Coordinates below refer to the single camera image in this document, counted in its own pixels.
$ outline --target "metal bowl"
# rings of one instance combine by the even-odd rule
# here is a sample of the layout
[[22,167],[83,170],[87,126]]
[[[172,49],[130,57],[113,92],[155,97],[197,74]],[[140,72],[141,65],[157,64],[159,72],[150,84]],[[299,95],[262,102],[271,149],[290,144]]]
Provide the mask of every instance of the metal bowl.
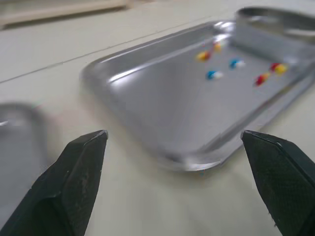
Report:
[[298,12],[245,7],[237,11],[237,21],[286,37],[315,43],[315,18]]

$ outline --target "stainless steel tray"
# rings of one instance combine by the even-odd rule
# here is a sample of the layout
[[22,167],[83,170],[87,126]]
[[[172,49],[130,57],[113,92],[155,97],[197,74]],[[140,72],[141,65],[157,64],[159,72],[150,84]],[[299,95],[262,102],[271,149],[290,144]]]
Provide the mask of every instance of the stainless steel tray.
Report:
[[31,106],[0,104],[0,229],[52,164],[46,131],[43,115]]
[[[163,166],[211,168],[242,146],[244,129],[259,130],[314,81],[310,67],[295,62],[283,76],[253,87],[280,61],[234,44],[234,30],[231,21],[203,24],[96,60],[83,77]],[[213,41],[225,43],[222,52],[196,61]],[[234,58],[246,66],[231,70]],[[210,70],[223,77],[207,80]]]

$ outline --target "pill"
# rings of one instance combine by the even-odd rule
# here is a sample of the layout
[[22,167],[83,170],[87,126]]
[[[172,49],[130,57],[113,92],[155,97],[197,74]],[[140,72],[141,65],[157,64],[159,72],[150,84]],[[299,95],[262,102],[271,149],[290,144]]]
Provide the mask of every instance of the pill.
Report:
[[210,79],[219,79],[219,78],[222,78],[223,77],[223,74],[222,72],[220,71],[209,71],[207,73],[207,78],[210,80]]
[[197,60],[200,60],[200,61],[206,61],[210,58],[210,53],[209,52],[202,52],[202,53],[199,53],[197,55]]

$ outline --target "red and yellow capsule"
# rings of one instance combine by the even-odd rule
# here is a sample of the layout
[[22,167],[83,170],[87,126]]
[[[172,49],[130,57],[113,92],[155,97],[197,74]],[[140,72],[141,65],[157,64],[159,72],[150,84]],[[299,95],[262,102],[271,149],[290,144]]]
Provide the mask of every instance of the red and yellow capsule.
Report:
[[263,83],[265,83],[270,77],[270,73],[267,72],[267,73],[264,73],[262,75],[259,75],[256,82],[255,82],[255,85],[256,86],[260,86],[262,85]]

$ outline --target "white table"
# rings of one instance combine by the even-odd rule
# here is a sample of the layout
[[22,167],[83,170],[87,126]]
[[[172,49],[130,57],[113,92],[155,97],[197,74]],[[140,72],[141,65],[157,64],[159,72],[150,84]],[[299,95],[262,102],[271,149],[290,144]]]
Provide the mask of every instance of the white table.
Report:
[[[279,236],[244,150],[222,168],[179,174],[160,169],[111,112],[81,85],[89,62],[207,21],[232,18],[255,2],[170,0],[127,11],[0,32],[0,101],[42,104],[57,127],[56,157],[80,135],[107,129],[109,141],[87,236]],[[315,2],[259,1],[312,13]],[[315,160],[315,87],[263,132],[289,139]]]

